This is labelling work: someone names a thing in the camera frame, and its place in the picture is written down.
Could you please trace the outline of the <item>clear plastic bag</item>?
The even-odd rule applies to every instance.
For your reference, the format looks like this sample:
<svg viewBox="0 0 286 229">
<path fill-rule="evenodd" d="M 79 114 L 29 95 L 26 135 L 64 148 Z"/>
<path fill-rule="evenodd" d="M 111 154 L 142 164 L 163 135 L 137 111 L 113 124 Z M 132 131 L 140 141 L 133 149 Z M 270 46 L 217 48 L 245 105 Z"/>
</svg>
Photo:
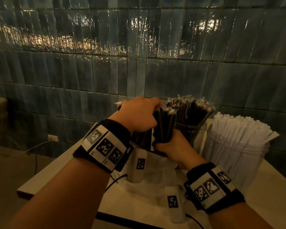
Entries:
<svg viewBox="0 0 286 229">
<path fill-rule="evenodd" d="M 185 173 L 176 163 L 172 162 L 167 157 L 161 157 L 148 151 L 147 153 L 148 156 L 145 164 L 143 181 L 133 184 L 125 177 L 120 181 L 120 184 L 127 190 L 145 197 L 161 197 L 165 194 L 165 187 L 178 186 L 183 198 L 183 203 L 185 203 L 186 200 L 183 196 L 185 193 L 183 188 L 183 183 L 186 180 Z M 127 174 L 129 163 L 130 158 L 122 170 L 123 174 Z"/>
</svg>

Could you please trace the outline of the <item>person's right hand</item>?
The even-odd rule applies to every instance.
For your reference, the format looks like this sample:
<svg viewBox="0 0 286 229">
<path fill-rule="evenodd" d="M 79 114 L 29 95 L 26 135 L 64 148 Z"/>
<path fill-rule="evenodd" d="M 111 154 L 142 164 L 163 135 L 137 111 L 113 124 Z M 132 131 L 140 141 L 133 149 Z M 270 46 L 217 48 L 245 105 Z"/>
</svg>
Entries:
<svg viewBox="0 0 286 229">
<path fill-rule="evenodd" d="M 184 170 L 191 170 L 207 161 L 201 157 L 189 144 L 183 134 L 174 129 L 168 148 L 165 150 L 168 158 Z"/>
</svg>

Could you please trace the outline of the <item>person's left forearm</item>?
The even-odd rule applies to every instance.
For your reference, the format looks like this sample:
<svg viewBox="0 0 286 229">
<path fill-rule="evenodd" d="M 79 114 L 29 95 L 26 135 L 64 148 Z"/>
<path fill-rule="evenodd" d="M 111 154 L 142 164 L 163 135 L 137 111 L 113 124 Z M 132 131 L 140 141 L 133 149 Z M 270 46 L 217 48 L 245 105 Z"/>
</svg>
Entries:
<svg viewBox="0 0 286 229">
<path fill-rule="evenodd" d="M 96 164 L 72 158 L 6 229 L 91 229 L 109 179 Z"/>
</svg>

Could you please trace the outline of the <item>handful of black straws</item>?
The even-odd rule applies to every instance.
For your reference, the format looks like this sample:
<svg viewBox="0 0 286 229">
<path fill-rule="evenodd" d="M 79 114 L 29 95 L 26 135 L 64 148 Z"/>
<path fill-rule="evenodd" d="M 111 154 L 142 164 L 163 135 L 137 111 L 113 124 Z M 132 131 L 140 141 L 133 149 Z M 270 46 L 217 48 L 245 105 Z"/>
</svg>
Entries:
<svg viewBox="0 0 286 229">
<path fill-rule="evenodd" d="M 159 108 L 158 110 L 154 111 L 153 116 L 157 122 L 157 126 L 153 129 L 155 143 L 170 142 L 173 136 L 177 109 L 172 107 L 165 109 Z"/>
</svg>

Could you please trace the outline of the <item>clear plastic jar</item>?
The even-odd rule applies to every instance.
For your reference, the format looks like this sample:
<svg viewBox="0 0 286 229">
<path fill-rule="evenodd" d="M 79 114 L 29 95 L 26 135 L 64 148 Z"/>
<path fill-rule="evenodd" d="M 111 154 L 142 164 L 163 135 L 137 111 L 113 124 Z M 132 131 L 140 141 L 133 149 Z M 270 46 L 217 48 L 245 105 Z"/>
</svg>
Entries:
<svg viewBox="0 0 286 229">
<path fill-rule="evenodd" d="M 220 166 L 232 179 L 237 189 L 245 194 L 256 177 L 270 143 L 251 146 L 228 140 L 213 131 L 211 124 L 206 131 L 202 157 Z"/>
</svg>

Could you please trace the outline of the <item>clear glass jar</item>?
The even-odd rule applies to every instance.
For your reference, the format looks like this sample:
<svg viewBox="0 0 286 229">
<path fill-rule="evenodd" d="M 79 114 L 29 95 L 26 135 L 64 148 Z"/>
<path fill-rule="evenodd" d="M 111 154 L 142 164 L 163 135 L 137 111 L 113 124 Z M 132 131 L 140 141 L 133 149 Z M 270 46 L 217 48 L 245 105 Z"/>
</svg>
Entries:
<svg viewBox="0 0 286 229">
<path fill-rule="evenodd" d="M 201 150 L 204 134 L 207 128 L 207 122 L 200 127 L 175 123 L 175 129 L 179 130 L 183 134 L 183 136 L 197 152 L 200 152 Z"/>
</svg>

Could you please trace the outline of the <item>bunch of black straws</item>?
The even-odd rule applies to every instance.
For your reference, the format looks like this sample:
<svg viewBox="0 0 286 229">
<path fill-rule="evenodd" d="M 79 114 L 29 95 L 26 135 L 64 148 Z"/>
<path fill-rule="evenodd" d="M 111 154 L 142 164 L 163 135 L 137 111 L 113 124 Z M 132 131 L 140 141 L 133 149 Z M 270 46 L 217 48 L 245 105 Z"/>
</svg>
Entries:
<svg viewBox="0 0 286 229">
<path fill-rule="evenodd" d="M 131 135 L 130 142 L 137 147 L 152 151 L 152 128 L 144 132 L 134 132 Z"/>
<path fill-rule="evenodd" d="M 169 97 L 167 107 L 176 112 L 175 123 L 186 126 L 201 126 L 216 109 L 204 97 L 197 99 L 192 95 Z"/>
</svg>

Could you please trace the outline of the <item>person's left hand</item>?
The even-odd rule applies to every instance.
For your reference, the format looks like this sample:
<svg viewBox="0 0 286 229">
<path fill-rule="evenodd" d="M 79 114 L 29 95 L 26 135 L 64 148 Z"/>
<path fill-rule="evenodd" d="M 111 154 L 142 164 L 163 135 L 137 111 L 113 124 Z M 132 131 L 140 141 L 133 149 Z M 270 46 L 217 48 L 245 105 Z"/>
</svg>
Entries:
<svg viewBox="0 0 286 229">
<path fill-rule="evenodd" d="M 119 111 L 112 114 L 108 119 L 123 125 L 132 134 L 144 132 L 157 126 L 153 116 L 154 111 L 149 111 L 144 106 L 145 97 L 135 97 L 132 100 L 124 100 Z"/>
</svg>

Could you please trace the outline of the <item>bunch of white paper straws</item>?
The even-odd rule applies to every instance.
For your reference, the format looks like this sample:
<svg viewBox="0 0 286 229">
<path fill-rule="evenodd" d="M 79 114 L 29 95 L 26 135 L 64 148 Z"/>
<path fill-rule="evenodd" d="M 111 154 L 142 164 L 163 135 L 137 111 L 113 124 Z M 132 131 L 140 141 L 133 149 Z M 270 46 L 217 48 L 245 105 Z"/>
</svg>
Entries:
<svg viewBox="0 0 286 229">
<path fill-rule="evenodd" d="M 221 114 L 214 115 L 213 131 L 228 140 L 251 146 L 261 146 L 279 137 L 269 125 L 252 117 Z"/>
</svg>

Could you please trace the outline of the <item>person's right forearm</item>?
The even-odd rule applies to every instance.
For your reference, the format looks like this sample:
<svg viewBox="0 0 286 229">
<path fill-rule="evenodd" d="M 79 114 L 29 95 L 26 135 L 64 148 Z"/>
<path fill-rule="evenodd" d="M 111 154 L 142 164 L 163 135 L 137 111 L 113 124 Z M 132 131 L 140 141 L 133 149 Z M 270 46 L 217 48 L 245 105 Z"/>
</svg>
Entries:
<svg viewBox="0 0 286 229">
<path fill-rule="evenodd" d="M 244 202 L 209 214 L 208 219 L 213 229 L 273 229 Z"/>
</svg>

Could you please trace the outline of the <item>black wristband with marker plates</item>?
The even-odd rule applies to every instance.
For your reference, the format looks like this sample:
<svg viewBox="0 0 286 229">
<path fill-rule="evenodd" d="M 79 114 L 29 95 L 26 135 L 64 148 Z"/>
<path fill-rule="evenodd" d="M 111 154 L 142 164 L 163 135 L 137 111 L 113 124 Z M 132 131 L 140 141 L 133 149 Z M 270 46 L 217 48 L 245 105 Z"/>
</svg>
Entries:
<svg viewBox="0 0 286 229">
<path fill-rule="evenodd" d="M 130 136 L 130 131 L 122 124 L 111 119 L 102 120 L 88 131 L 73 157 L 86 159 L 107 173 L 121 172 L 133 151 Z"/>
<path fill-rule="evenodd" d="M 186 176 L 185 198 L 191 201 L 197 210 L 205 211 L 208 215 L 245 202 L 243 194 L 229 175 L 212 162 L 194 167 Z"/>
</svg>

